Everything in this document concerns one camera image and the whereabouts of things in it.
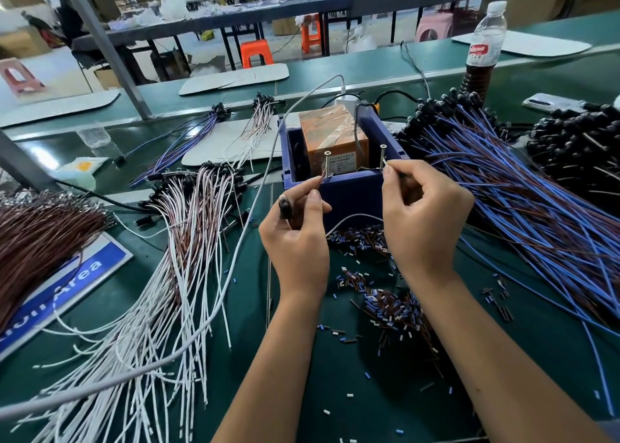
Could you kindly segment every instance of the floor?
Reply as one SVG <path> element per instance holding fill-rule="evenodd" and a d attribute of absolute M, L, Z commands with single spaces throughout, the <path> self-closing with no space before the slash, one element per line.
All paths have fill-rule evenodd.
<path fill-rule="evenodd" d="M 472 0 L 469 6 L 476 8 L 479 2 L 480 0 Z M 424 13 L 434 14 L 435 8 L 429 7 Z M 365 35 L 371 37 L 377 47 L 390 46 L 391 21 L 391 14 L 379 17 L 363 17 L 363 24 L 366 27 Z M 405 41 L 413 41 L 415 38 L 416 21 L 417 9 L 398 12 L 394 42 L 399 43 L 403 39 Z M 353 36 L 353 27 L 355 24 L 356 22 L 353 22 L 352 29 L 349 32 L 351 37 Z M 311 47 L 310 53 L 306 55 L 302 53 L 300 33 L 294 36 L 286 35 L 276 37 L 271 23 L 263 24 L 263 31 L 265 33 L 265 39 L 267 39 L 269 47 L 272 50 L 275 62 L 313 59 L 321 56 L 321 47 L 319 46 Z M 179 35 L 179 40 L 184 52 L 190 55 L 193 75 L 230 70 L 230 63 L 226 55 L 220 31 L 215 30 L 214 32 L 215 38 L 209 41 L 197 39 L 194 33 Z M 241 42 L 253 39 L 255 39 L 253 35 L 239 37 Z M 345 23 L 330 24 L 329 44 L 332 55 L 342 54 L 345 51 L 346 39 L 347 31 Z M 229 43 L 233 58 L 237 63 L 239 57 L 237 55 L 234 39 L 229 38 Z M 137 45 L 146 46 L 146 43 L 139 42 Z M 160 52 L 171 50 L 175 47 L 174 39 L 171 37 L 157 39 L 156 46 Z M 135 56 L 146 78 L 159 80 L 151 63 L 150 51 L 136 53 Z M 17 98 L 11 93 L 8 85 L 2 80 L 0 81 L 0 111 L 11 110 L 18 105 L 40 100 L 68 97 L 71 95 L 80 95 L 103 90 L 93 72 L 90 70 L 82 70 L 71 55 L 70 50 L 66 47 L 54 49 L 45 55 L 22 59 L 22 62 L 34 76 L 41 80 L 47 90 L 45 92 L 33 92 Z"/>

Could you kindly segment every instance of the bottle cap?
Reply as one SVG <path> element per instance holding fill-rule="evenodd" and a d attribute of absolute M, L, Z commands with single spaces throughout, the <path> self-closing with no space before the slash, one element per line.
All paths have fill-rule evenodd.
<path fill-rule="evenodd" d="M 490 2 L 487 6 L 487 13 L 498 15 L 502 14 L 506 11 L 506 0 L 496 0 L 495 2 Z"/>

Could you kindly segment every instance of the pink stool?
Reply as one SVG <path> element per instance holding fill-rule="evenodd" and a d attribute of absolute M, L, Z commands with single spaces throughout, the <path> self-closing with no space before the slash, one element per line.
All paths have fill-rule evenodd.
<path fill-rule="evenodd" d="M 26 90 L 40 92 L 45 90 L 45 86 L 32 75 L 25 65 L 17 58 L 4 59 L 0 61 L 0 72 L 2 77 L 9 84 L 11 92 L 19 96 Z"/>
<path fill-rule="evenodd" d="M 423 16 L 415 31 L 415 42 L 446 39 L 452 35 L 453 16 L 449 12 Z"/>

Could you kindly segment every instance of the screw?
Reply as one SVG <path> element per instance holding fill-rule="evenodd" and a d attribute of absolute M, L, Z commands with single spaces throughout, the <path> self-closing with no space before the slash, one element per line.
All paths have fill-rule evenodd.
<path fill-rule="evenodd" d="M 388 148 L 388 146 L 386 146 L 385 144 L 382 144 L 379 147 L 381 148 L 381 158 L 379 160 L 379 169 L 383 170 L 383 161 L 385 160 L 386 149 Z"/>
<path fill-rule="evenodd" d="M 331 151 L 325 151 L 325 178 L 329 177 L 329 157 L 332 155 Z"/>

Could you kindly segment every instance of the forearm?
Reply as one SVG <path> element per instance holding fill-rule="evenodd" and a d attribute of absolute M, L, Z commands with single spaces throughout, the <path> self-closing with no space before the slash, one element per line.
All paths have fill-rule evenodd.
<path fill-rule="evenodd" d="M 414 286 L 493 443 L 609 442 L 486 314 L 458 275 L 405 278 Z"/>
<path fill-rule="evenodd" d="M 283 300 L 212 442 L 293 442 L 319 303 Z"/>

